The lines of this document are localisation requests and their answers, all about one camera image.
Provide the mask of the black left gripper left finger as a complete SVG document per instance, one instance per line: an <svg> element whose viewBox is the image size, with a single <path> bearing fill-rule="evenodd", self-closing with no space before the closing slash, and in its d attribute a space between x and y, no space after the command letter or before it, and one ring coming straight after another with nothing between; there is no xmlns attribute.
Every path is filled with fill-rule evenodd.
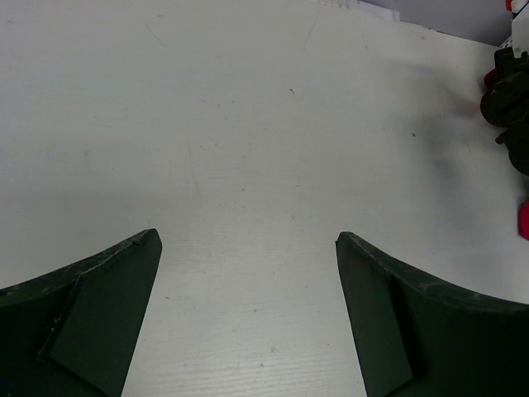
<svg viewBox="0 0 529 397"><path fill-rule="evenodd" d="M1 394L121 395L161 252L147 229L2 289Z"/></svg>

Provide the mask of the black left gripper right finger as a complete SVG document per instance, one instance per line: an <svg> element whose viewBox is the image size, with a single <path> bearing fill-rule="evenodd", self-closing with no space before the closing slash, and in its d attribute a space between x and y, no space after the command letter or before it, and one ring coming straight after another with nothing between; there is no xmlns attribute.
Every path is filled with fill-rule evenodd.
<svg viewBox="0 0 529 397"><path fill-rule="evenodd" d="M453 285L351 232L336 255L367 395L527 395L525 304Z"/></svg>

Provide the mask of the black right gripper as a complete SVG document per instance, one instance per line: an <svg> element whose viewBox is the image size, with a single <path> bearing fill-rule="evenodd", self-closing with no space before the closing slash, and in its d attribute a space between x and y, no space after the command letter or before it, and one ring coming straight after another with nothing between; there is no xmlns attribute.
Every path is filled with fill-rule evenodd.
<svg viewBox="0 0 529 397"><path fill-rule="evenodd" d="M480 112L489 124L503 130L496 143L506 147L512 166L528 175L528 53L517 58L511 48L496 50L484 87Z"/></svg>

